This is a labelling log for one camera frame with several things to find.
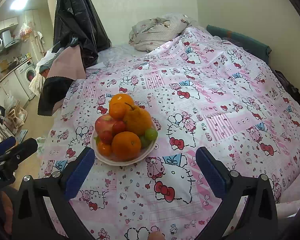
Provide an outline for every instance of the washing machine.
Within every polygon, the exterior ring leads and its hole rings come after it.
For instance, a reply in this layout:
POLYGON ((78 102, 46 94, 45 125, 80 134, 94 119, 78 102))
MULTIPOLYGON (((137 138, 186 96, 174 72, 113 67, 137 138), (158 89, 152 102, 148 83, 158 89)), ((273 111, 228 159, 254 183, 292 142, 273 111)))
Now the washing machine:
POLYGON ((31 60, 26 61, 20 67, 18 67, 15 71, 16 76, 22 85, 23 89, 29 96, 29 100, 34 98, 35 94, 29 89, 29 85, 32 79, 35 77, 35 69, 31 60))

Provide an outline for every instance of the kitchen counter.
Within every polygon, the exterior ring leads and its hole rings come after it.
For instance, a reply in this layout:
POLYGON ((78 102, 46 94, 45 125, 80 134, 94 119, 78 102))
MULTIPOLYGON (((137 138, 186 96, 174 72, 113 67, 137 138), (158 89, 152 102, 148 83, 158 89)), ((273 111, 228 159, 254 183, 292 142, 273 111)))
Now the kitchen counter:
POLYGON ((31 58, 28 58, 28 59, 22 61, 22 62, 21 62, 19 65, 17 65, 14 69, 10 70, 7 74, 5 74, 5 76, 4 76, 2 79, 0 79, 0 83, 8 76, 11 72, 15 71, 18 67, 20 67, 22 64, 28 62, 29 60, 31 60, 31 58))

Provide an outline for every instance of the dark bag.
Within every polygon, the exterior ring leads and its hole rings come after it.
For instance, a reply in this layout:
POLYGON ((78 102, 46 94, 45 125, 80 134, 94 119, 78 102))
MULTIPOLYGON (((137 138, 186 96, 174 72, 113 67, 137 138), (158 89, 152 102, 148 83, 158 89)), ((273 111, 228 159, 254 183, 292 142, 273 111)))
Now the dark bag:
MULTIPOLYGON (((109 48, 110 44, 91 0, 57 0, 52 52, 79 45, 83 67, 87 68, 97 63, 98 51, 109 48)), ((51 116, 55 103, 65 98, 72 82, 66 77, 47 78, 40 95, 38 114, 51 116)))
POLYGON ((276 78, 280 81, 285 91, 300 105, 299 89, 294 87, 279 70, 274 70, 272 68, 270 69, 274 73, 276 78))

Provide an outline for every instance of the ceiling light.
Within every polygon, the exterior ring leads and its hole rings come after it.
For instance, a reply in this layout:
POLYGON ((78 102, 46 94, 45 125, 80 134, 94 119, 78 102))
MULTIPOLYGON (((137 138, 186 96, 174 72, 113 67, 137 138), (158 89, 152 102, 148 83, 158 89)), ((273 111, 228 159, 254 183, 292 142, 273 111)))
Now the ceiling light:
POLYGON ((10 6, 10 10, 22 10, 28 0, 14 0, 13 3, 10 6))

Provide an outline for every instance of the red apple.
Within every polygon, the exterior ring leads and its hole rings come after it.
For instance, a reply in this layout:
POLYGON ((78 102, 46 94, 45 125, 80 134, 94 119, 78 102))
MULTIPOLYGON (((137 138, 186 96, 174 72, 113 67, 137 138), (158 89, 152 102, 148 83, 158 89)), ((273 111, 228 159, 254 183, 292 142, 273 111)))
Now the red apple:
POLYGON ((114 125, 115 122, 116 120, 113 119, 109 114, 104 114, 96 120, 94 124, 94 128, 98 135, 100 135, 100 133, 103 131, 112 132, 112 126, 114 125))
POLYGON ((118 133, 124 132, 126 130, 126 124, 124 121, 117 121, 112 127, 112 134, 116 135, 118 133))
POLYGON ((111 144, 112 143, 112 132, 111 131, 103 131, 99 134, 100 140, 105 144, 111 144))

